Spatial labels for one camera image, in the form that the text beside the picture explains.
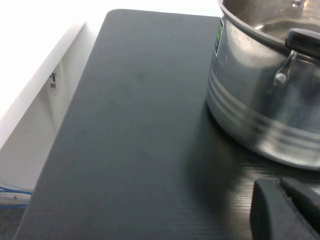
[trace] black handle grip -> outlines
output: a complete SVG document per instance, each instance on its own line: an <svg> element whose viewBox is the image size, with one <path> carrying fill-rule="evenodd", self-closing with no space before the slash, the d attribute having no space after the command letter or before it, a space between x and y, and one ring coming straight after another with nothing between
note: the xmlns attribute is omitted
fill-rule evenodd
<svg viewBox="0 0 320 240"><path fill-rule="evenodd" d="M302 28L291 28L286 35L287 48L320 60L320 33Z"/></svg>

